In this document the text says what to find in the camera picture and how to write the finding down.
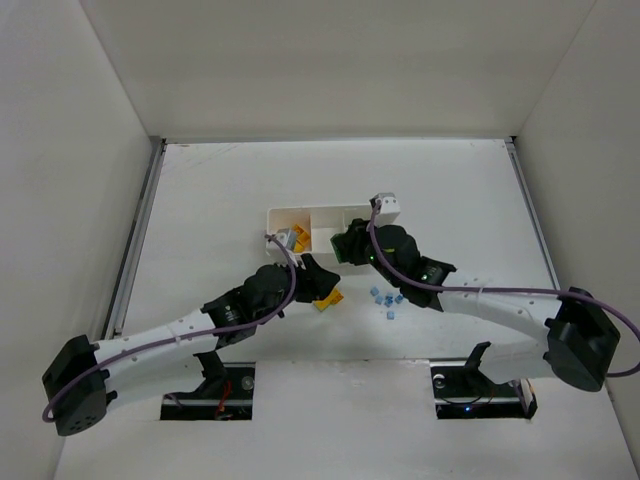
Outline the green small lego brick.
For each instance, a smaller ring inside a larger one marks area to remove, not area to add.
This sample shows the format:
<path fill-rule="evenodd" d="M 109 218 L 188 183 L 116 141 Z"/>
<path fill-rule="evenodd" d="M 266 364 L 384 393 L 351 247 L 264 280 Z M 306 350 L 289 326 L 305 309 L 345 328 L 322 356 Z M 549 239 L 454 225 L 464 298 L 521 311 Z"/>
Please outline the green small lego brick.
<path fill-rule="evenodd" d="M 341 242 L 338 234 L 331 237 L 330 244 L 333 249 L 337 263 L 341 264 L 343 262 L 343 256 L 342 256 Z"/>

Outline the yellow lego cluster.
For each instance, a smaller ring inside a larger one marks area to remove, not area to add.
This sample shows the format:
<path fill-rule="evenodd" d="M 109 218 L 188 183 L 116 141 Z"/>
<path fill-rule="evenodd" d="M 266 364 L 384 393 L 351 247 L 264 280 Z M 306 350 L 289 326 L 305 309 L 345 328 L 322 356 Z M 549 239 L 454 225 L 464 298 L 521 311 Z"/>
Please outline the yellow lego cluster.
<path fill-rule="evenodd" d="M 326 298 L 314 300 L 312 305 L 318 312 L 324 312 L 330 307 L 338 305 L 343 299 L 342 292 L 338 288 L 334 288 Z"/>

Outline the yellow long lego brick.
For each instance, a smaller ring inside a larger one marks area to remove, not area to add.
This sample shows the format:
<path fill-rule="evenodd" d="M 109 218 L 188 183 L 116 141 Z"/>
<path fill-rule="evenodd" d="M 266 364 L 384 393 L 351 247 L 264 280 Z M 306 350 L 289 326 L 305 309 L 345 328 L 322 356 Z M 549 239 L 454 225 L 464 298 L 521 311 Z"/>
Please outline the yellow long lego brick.
<path fill-rule="evenodd" d="M 311 248 L 311 237 L 307 234 L 298 236 L 294 246 L 295 253 L 309 251 Z"/>

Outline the yellow curved lego brick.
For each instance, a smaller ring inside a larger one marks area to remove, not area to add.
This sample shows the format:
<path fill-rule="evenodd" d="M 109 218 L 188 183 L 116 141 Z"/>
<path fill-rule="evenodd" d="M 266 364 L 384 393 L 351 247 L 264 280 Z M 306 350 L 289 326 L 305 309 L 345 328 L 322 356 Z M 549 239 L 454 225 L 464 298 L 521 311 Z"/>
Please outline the yellow curved lego brick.
<path fill-rule="evenodd" d="M 311 236 L 309 234 L 309 232 L 303 228 L 302 226 L 300 226 L 299 224 L 295 224 L 292 229 L 296 232 L 297 234 L 297 241 L 304 244 L 310 241 Z"/>

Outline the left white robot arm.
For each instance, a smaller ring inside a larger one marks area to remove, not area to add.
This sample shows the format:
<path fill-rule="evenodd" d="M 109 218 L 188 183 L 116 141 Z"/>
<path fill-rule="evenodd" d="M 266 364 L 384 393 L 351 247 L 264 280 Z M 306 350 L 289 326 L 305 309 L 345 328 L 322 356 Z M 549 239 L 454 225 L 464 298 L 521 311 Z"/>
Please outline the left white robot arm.
<path fill-rule="evenodd" d="M 42 376 L 48 400 L 42 420 L 61 437 L 79 434 L 138 397 L 167 394 L 173 365 L 194 367 L 196 380 L 180 382 L 197 389 L 219 376 L 213 359 L 218 350 L 250 338 L 292 303 L 326 299 L 340 280 L 304 254 L 261 266 L 242 285 L 160 327 L 96 342 L 75 336 Z"/>

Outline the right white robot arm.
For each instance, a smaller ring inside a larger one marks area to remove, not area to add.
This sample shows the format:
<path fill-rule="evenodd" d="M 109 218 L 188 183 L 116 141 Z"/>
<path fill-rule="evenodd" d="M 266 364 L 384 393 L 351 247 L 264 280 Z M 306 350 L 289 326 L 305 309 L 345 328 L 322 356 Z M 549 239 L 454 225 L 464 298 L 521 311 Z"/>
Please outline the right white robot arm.
<path fill-rule="evenodd" d="M 474 347 L 465 366 L 491 382 L 556 377 L 579 390 L 601 390 L 620 333 L 588 292 L 494 287 L 486 278 L 421 255 L 415 239 L 398 225 L 370 227 L 355 219 L 332 237 L 331 245 L 339 262 L 371 265 L 416 307 L 474 317 L 525 335 L 511 344 L 485 340 Z"/>

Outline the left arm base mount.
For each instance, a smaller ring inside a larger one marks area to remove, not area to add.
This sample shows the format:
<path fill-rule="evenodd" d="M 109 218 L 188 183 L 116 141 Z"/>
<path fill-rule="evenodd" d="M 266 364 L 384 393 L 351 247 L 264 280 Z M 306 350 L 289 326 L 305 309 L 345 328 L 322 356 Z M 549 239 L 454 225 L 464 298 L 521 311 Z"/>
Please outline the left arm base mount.
<path fill-rule="evenodd" d="M 249 421 L 253 416 L 256 364 L 223 363 L 217 352 L 197 354 L 203 380 L 191 391 L 166 394 L 161 421 Z"/>

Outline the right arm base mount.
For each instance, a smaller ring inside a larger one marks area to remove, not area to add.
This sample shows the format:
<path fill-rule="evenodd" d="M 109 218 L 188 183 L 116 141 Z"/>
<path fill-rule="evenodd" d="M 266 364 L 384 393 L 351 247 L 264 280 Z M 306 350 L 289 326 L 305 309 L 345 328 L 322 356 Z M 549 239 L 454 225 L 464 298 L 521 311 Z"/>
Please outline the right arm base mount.
<path fill-rule="evenodd" d="M 528 380 L 496 384 L 480 372 L 481 355 L 489 346 L 489 342 L 477 344 L 464 361 L 430 363 L 438 420 L 531 420 L 537 413 L 537 398 Z"/>

